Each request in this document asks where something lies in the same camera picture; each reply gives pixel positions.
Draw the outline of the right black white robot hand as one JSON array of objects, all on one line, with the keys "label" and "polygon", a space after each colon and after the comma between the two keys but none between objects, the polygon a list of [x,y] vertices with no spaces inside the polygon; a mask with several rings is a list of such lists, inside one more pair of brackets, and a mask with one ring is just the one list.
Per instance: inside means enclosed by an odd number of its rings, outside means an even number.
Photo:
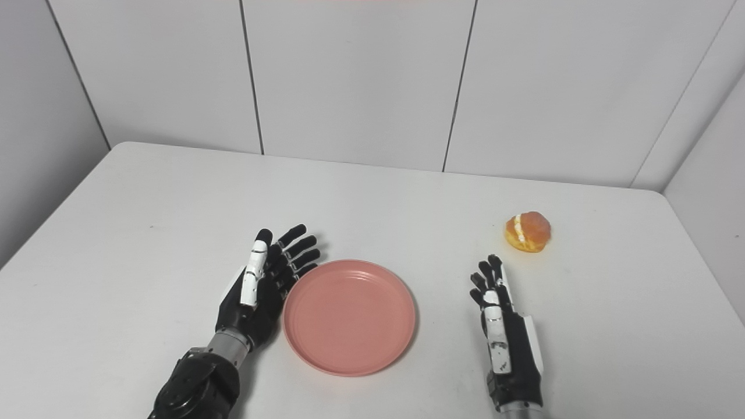
[{"label": "right black white robot hand", "polygon": [[471,274],[490,369],[487,388],[500,418],[543,418],[543,361],[533,319],[516,310],[502,260],[494,254]]}]

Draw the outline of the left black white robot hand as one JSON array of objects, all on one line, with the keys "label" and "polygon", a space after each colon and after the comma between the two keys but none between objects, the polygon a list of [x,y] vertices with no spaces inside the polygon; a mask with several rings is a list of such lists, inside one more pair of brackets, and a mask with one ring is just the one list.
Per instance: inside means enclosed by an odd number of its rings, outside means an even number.
[{"label": "left black white robot hand", "polygon": [[220,304],[216,331],[237,332],[250,351],[261,347],[272,336],[290,291],[319,259],[317,237],[308,234],[306,225],[290,228],[277,240],[270,230],[260,230]]}]

